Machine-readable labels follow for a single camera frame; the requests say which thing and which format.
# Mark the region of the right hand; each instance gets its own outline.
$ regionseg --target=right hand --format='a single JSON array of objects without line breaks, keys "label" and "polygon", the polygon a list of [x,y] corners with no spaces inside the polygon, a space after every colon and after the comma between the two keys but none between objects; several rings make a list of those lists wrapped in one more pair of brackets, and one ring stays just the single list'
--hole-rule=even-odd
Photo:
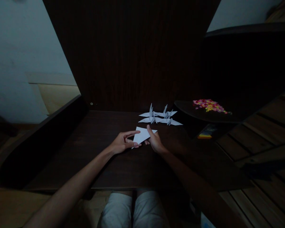
[{"label": "right hand", "polygon": [[145,144],[147,145],[151,143],[152,149],[158,154],[163,152],[168,152],[168,150],[162,144],[158,132],[155,132],[154,134],[150,125],[147,125],[147,130],[149,132],[150,139],[149,141],[145,141]]}]

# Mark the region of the folded paper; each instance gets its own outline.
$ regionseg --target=folded paper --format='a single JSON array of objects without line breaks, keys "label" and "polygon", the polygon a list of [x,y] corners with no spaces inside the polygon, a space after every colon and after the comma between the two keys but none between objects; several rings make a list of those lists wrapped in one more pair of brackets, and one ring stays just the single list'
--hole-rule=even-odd
[{"label": "folded paper", "polygon": [[148,132],[148,130],[146,128],[136,127],[136,130],[139,130],[140,133],[134,135],[133,142],[140,144],[143,141],[145,141],[148,138],[150,138],[150,134],[149,134],[149,132]]},{"label": "folded paper", "polygon": [[177,111],[172,111],[169,112],[167,110],[167,106],[165,106],[165,109],[164,111],[161,113],[161,112],[154,112],[153,111],[153,107],[152,107],[152,103],[151,103],[151,106],[150,106],[150,109],[149,109],[149,112],[146,112],[146,113],[143,113],[139,116],[142,116],[142,117],[146,117],[144,119],[142,119],[141,121],[139,121],[139,123],[166,123],[167,125],[182,125],[181,123],[173,120],[171,118],[171,116],[173,116],[175,113],[177,113]]}]

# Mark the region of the desk surface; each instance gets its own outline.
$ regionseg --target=desk surface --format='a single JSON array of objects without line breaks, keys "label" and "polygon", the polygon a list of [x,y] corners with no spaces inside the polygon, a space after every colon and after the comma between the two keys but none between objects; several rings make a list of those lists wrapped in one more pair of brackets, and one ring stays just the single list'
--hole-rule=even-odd
[{"label": "desk surface", "polygon": [[[119,132],[146,128],[134,112],[89,111],[61,149],[44,169],[24,188],[55,190],[83,168]],[[217,191],[251,187],[248,178],[230,161],[215,143],[191,141],[182,126],[153,124],[163,144],[204,177]],[[114,156],[91,185],[92,189],[180,189],[181,183],[151,146],[127,150]]]}]

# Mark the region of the wooden floor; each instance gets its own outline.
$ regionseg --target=wooden floor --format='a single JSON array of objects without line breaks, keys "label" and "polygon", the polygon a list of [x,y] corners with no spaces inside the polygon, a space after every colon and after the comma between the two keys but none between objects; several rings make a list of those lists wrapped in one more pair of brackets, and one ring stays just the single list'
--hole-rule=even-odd
[{"label": "wooden floor", "polygon": [[[110,193],[96,192],[90,201],[81,200],[69,214],[64,227],[96,228]],[[0,228],[22,227],[49,198],[47,195],[0,188]]]},{"label": "wooden floor", "polygon": [[248,227],[285,227],[285,94],[217,143],[236,166],[258,170],[248,172],[254,188],[220,196]]}]

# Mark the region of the white shorts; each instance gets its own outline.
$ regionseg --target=white shorts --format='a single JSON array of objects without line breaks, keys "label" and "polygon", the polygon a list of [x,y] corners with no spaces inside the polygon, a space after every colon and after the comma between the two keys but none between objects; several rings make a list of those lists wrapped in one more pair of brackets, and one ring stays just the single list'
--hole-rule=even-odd
[{"label": "white shorts", "polygon": [[[131,227],[132,197],[111,193],[105,206],[99,227]],[[165,211],[157,192],[148,191],[137,197],[135,202],[133,228],[169,227]]]}]

